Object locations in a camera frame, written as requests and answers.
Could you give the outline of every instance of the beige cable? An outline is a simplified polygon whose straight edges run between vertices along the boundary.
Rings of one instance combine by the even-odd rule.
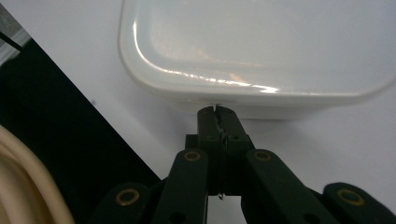
[[[75,223],[44,164],[1,125],[0,148],[0,215],[7,215],[6,223]]]

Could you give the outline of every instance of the black linkage arm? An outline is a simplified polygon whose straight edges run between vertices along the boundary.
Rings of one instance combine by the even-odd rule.
[[[308,189],[275,153],[254,147],[231,109],[200,110],[198,134],[186,136],[185,148],[155,188],[113,189],[92,223],[118,214],[112,223],[126,223],[129,216],[128,223],[136,224],[205,224],[207,197],[224,194],[242,196],[248,224],[396,223],[388,208],[357,187],[330,184],[323,195]]]

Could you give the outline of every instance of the white plastic container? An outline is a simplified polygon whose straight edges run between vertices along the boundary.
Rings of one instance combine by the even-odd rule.
[[[125,0],[131,77],[196,113],[289,119],[355,103],[396,77],[396,1]]]

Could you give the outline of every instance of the white table surface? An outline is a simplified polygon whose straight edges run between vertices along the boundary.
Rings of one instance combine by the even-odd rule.
[[[0,0],[123,139],[168,175],[196,116],[136,86],[122,65],[122,0]],[[256,147],[273,150],[311,189],[347,182],[396,213],[396,85],[359,105],[302,120],[241,120]],[[209,201],[208,223],[245,223],[237,198]]]

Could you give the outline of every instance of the black surface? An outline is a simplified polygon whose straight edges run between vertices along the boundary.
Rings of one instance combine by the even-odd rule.
[[[118,184],[159,181],[34,41],[0,68],[0,123],[44,162],[77,223]]]

